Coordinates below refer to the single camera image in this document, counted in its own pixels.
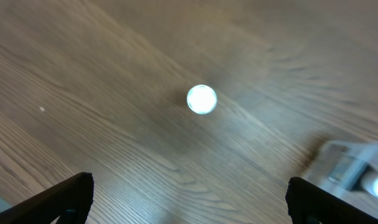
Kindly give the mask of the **dark bottle white cap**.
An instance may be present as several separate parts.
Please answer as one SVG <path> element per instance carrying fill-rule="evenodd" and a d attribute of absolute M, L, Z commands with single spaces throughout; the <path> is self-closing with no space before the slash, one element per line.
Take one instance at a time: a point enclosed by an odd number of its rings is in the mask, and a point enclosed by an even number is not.
<path fill-rule="evenodd" d="M 217 106 L 217 94 L 207 85 L 192 87 L 186 97 L 187 105 L 196 114 L 209 114 Z"/>

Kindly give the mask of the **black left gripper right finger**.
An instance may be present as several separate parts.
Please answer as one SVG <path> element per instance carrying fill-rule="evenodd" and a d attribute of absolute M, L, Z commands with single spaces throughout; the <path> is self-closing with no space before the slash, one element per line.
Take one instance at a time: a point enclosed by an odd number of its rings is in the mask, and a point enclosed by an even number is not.
<path fill-rule="evenodd" d="M 285 200 L 293 224 L 378 224 L 378 219 L 301 177 L 289 180 Z"/>

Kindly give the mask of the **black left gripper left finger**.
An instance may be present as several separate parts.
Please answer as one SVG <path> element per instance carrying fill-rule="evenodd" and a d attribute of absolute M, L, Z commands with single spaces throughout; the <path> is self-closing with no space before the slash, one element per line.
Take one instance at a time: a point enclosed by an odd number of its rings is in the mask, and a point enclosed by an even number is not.
<path fill-rule="evenodd" d="M 1 224 L 52 223 L 85 224 L 94 195 L 94 180 L 89 172 L 69 179 L 0 212 Z"/>

